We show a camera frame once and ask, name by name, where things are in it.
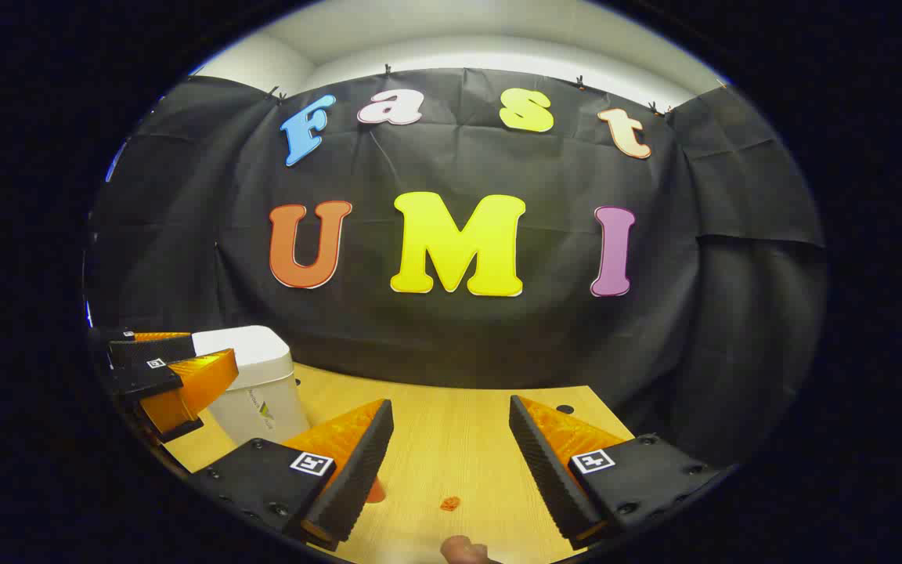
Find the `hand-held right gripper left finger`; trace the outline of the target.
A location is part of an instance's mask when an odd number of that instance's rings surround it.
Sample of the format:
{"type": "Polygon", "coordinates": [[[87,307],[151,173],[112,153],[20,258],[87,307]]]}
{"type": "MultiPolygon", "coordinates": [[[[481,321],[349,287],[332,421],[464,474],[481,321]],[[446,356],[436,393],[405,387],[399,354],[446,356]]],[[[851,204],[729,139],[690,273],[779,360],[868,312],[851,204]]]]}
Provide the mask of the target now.
{"type": "Polygon", "coordinates": [[[244,521],[333,551],[360,518],[393,431],[391,401],[377,399],[285,443],[248,440],[189,484],[244,521]]]}

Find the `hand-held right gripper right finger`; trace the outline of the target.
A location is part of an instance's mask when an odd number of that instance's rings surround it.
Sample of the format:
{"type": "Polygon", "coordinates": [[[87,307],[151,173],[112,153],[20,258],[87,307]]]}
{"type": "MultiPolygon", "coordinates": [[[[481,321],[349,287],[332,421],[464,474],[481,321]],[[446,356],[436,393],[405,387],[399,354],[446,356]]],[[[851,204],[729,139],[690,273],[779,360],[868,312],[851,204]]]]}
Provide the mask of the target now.
{"type": "Polygon", "coordinates": [[[509,428],[538,492],[572,548],[624,539],[690,507],[734,474],[656,433],[613,433],[513,394],[509,428]]]}

